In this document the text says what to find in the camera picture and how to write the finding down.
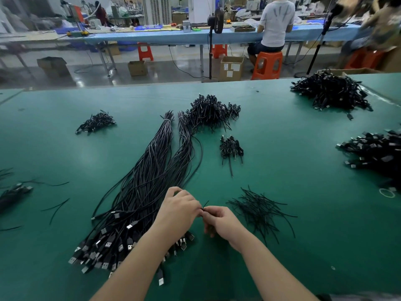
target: rubber band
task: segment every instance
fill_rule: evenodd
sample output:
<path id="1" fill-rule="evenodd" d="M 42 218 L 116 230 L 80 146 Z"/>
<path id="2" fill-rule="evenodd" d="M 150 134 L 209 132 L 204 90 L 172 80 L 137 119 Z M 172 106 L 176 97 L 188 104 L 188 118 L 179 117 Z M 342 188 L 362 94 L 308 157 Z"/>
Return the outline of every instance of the rubber band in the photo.
<path id="1" fill-rule="evenodd" d="M 383 191 L 382 191 L 382 190 L 385 190 L 385 191 L 387 191 L 387 192 L 391 193 L 393 196 L 388 196 L 388 195 L 385 195 L 385 194 L 383 193 Z M 390 199 L 392 199 L 392 198 L 394 198 L 394 197 L 395 197 L 395 194 L 394 194 L 394 192 L 392 192 L 392 191 L 390 191 L 390 190 L 388 190 L 388 189 L 380 188 L 380 189 L 378 190 L 378 192 L 380 192 L 380 194 L 381 194 L 382 196 L 388 197 L 388 198 L 390 198 Z"/>

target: man in white t-shirt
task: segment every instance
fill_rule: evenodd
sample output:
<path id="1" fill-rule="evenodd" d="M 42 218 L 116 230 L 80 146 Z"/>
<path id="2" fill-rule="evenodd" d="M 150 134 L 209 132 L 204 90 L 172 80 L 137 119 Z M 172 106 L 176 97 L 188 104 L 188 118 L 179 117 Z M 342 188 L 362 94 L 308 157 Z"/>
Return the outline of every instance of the man in white t-shirt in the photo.
<path id="1" fill-rule="evenodd" d="M 274 0 L 266 5 L 258 25 L 258 33 L 264 31 L 263 39 L 248 47 L 249 60 L 253 65 L 260 52 L 279 52 L 283 49 L 286 32 L 292 30 L 294 16 L 295 5 L 288 0 Z"/>

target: red plastic stool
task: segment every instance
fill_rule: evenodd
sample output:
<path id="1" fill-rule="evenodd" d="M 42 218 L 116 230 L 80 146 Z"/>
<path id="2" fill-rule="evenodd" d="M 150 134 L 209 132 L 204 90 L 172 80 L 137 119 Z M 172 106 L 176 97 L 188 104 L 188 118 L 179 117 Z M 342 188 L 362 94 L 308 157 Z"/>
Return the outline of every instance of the red plastic stool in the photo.
<path id="1" fill-rule="evenodd" d="M 353 53 L 345 69 L 361 69 L 364 67 L 375 69 L 384 54 L 385 52 L 382 50 L 360 48 Z"/>
<path id="2" fill-rule="evenodd" d="M 149 45 L 146 45 L 147 50 L 143 51 L 142 47 L 145 47 L 146 43 L 138 42 L 138 54 L 139 60 L 143 60 L 144 58 L 150 58 L 150 61 L 153 61 L 152 50 Z"/>
<path id="3" fill-rule="evenodd" d="M 258 69 L 258 64 L 261 60 L 263 60 L 263 67 L 261 69 Z M 278 61 L 278 69 L 273 70 L 276 61 Z M 282 62 L 282 52 L 260 52 L 256 59 L 256 64 L 255 68 L 253 69 L 251 80 L 279 79 Z"/>
<path id="4" fill-rule="evenodd" d="M 227 56 L 227 44 L 215 44 L 212 46 L 213 58 L 218 59 L 220 55 Z"/>

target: floor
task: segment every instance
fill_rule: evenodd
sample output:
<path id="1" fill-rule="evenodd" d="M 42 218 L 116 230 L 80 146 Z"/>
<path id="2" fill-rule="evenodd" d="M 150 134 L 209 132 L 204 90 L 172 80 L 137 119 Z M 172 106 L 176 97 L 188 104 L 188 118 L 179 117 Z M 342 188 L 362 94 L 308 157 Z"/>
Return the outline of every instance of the floor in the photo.
<path id="1" fill-rule="evenodd" d="M 199 46 L 152 46 L 154 61 L 148 61 L 148 75 L 131 77 L 128 72 L 127 63 L 133 60 L 139 60 L 138 51 L 122 52 L 121 55 L 114 56 L 117 71 L 113 71 L 112 77 L 108 78 L 100 57 L 97 53 L 79 50 L 46 50 L 31 51 L 22 53 L 21 57 L 30 68 L 30 75 L 22 66 L 20 61 L 14 55 L 5 55 L 2 57 L 7 68 L 0 70 L 1 89 L 26 88 L 29 90 L 76 88 L 76 87 L 98 87 L 98 86 L 118 86 L 118 85 L 139 85 L 147 83 L 171 83 L 171 82 L 201 82 L 208 77 L 208 50 L 204 47 L 204 72 L 201 73 L 201 60 Z M 247 46 L 239 44 L 229 45 L 228 55 L 246 56 Z M 288 45 L 283 49 L 285 55 Z M 298 45 L 293 45 L 289 52 L 286 63 L 293 63 Z M 302 47 L 300 60 L 293 65 L 283 65 L 281 78 L 293 77 L 296 72 L 307 71 L 312 60 L 315 49 L 309 50 Z M 334 65 L 337 60 L 339 48 L 324 46 L 320 49 L 313 66 L 313 71 L 324 69 Z M 63 57 L 67 62 L 67 67 L 71 76 L 49 79 L 41 68 L 37 66 L 37 59 L 57 56 Z M 212 77 L 218 77 L 221 59 L 212 60 Z M 245 60 L 242 80 L 251 78 L 250 70 L 253 68 L 249 60 Z"/>

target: white label on box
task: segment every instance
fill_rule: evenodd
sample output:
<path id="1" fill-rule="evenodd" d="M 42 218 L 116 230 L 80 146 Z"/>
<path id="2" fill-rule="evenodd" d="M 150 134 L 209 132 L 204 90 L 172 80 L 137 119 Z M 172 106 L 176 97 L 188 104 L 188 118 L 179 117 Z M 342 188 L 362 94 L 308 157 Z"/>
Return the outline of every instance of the white label on box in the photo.
<path id="1" fill-rule="evenodd" d="M 238 63 L 232 63 L 232 64 L 231 64 L 231 69 L 232 69 L 233 71 L 235 71 L 235 72 L 239 72 L 240 67 L 241 67 L 241 65 L 238 64 Z"/>

